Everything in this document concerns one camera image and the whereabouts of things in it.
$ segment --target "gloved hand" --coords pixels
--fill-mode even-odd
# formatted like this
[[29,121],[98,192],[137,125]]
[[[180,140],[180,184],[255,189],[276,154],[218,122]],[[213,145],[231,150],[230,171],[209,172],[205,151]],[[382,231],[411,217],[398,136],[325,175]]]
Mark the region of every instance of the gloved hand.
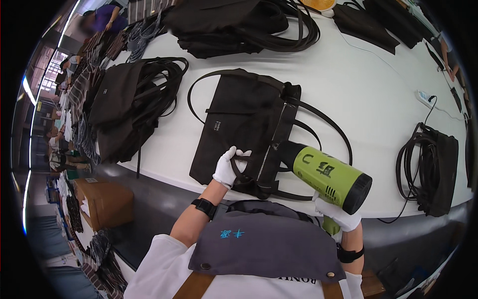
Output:
[[[212,175],[212,178],[230,190],[234,184],[234,180],[236,180],[236,174],[232,170],[231,158],[234,154],[238,156],[250,156],[251,153],[252,151],[243,152],[236,149],[235,146],[231,146],[231,148],[219,158],[216,165],[216,172]],[[247,162],[236,161],[236,165],[238,166],[239,171],[243,172],[246,169]]]
[[340,207],[328,203],[319,197],[319,193],[316,191],[312,196],[312,201],[315,201],[315,211],[324,214],[332,218],[344,232],[349,232],[357,228],[362,216],[359,213],[349,215]]

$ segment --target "apron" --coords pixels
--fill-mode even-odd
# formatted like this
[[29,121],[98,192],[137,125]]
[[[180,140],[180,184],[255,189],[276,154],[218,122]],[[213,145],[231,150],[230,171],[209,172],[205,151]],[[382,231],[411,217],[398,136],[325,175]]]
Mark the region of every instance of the apron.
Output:
[[309,216],[263,200],[217,210],[223,212],[201,232],[189,261],[193,272],[173,299],[200,299],[214,276],[230,274],[316,279],[325,299],[342,298],[338,281],[346,276],[336,243]]

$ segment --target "green heat gun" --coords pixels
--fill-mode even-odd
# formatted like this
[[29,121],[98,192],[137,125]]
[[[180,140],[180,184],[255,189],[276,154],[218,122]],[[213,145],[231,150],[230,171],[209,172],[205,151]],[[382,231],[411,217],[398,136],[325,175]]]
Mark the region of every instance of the green heat gun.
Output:
[[[370,191],[370,176],[313,147],[284,141],[274,149],[296,176],[318,191],[321,199],[350,215],[361,207]],[[322,226],[331,235],[340,230],[339,225],[326,216]]]

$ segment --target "person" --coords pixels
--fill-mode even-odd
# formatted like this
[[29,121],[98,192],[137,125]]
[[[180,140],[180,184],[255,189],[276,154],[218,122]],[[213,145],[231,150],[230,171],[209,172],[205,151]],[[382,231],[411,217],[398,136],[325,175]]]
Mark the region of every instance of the person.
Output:
[[451,81],[454,82],[456,74],[459,70],[459,65],[456,60],[455,53],[452,52],[453,48],[451,46],[450,39],[446,33],[442,31],[438,36],[438,40],[440,41],[441,57],[445,62],[446,71],[448,72]]
[[76,67],[81,62],[82,57],[78,55],[71,56],[60,63],[60,69],[66,70],[67,88],[71,88],[71,76],[75,73]]
[[83,14],[79,27],[87,33],[108,32],[118,34],[128,26],[128,20],[119,15],[120,8],[115,5],[103,5],[95,11],[87,11]]
[[50,164],[51,169],[57,172],[71,169],[73,167],[76,169],[87,169],[88,171],[91,171],[91,165],[89,163],[80,163],[85,161],[85,158],[83,157],[73,157],[53,150],[49,156],[44,155],[43,158],[45,162]]
[[[189,298],[190,292],[203,299],[328,299],[328,279],[341,280],[342,294],[348,294],[344,298],[363,298],[361,216],[317,199],[317,192],[315,210],[340,225],[341,249],[320,226],[305,221],[305,214],[267,200],[228,201],[228,212],[210,222],[210,211],[223,210],[220,202],[236,180],[230,161],[234,155],[251,151],[233,146],[221,156],[213,179],[171,233],[153,237],[124,298]],[[247,166],[235,163],[240,172]],[[339,250],[349,254],[348,260],[340,255],[343,263],[337,259]]]
[[68,146],[64,146],[64,144],[62,144],[62,146],[60,146],[60,142],[65,139],[64,134],[65,134],[65,125],[63,125],[60,128],[60,131],[58,132],[58,134],[56,136],[53,136],[52,132],[50,131],[50,132],[45,133],[45,135],[43,135],[43,139],[45,140],[45,142],[49,146],[52,147],[52,149],[54,151],[59,151],[60,149],[67,149],[68,148]]

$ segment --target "floor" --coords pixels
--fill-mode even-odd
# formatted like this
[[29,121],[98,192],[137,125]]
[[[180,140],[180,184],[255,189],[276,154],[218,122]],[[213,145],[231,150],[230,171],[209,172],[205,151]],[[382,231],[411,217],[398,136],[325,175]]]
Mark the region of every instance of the floor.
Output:
[[[134,270],[149,250],[152,238],[169,233],[174,222],[199,194],[140,176],[117,164],[98,165],[93,174],[118,182],[134,193],[133,222],[113,228],[113,245]],[[433,273],[460,240],[470,202],[440,218],[403,217],[392,224],[363,219],[365,269],[372,269],[393,298],[412,279],[416,286]]]

